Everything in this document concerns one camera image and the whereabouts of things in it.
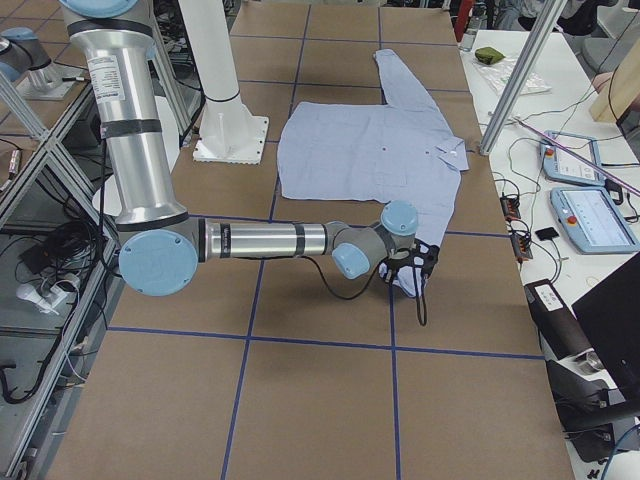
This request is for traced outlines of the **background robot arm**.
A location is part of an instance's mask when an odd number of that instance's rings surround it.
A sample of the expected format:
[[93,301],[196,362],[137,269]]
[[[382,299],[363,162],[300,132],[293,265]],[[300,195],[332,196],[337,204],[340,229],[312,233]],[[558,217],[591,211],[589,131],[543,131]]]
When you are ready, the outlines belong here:
[[18,81],[16,89],[28,100],[61,101],[75,82],[74,74],[65,81],[63,69],[27,27],[1,32],[1,73],[10,82]]

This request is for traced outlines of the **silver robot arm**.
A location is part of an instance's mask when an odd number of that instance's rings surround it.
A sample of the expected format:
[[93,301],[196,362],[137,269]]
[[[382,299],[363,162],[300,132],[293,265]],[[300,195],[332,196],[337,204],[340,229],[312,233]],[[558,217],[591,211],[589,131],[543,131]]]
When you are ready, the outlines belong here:
[[118,265],[134,290],[183,289],[212,258],[267,260],[328,255],[347,278],[369,272],[387,283],[408,273],[421,296],[438,250],[416,236],[418,214],[388,203],[365,228],[325,224],[217,223],[194,218],[175,197],[148,62],[155,48],[149,1],[66,1],[71,42],[86,57],[121,208]]

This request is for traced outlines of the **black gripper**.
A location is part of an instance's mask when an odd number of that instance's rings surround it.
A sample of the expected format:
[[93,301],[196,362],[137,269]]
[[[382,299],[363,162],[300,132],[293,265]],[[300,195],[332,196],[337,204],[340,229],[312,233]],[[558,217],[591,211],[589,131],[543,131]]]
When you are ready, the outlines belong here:
[[412,276],[418,275],[418,279],[425,283],[438,263],[439,253],[439,246],[415,240],[411,247],[399,249],[394,257],[382,261],[386,272],[381,277],[385,283],[392,283],[402,268],[410,267]]

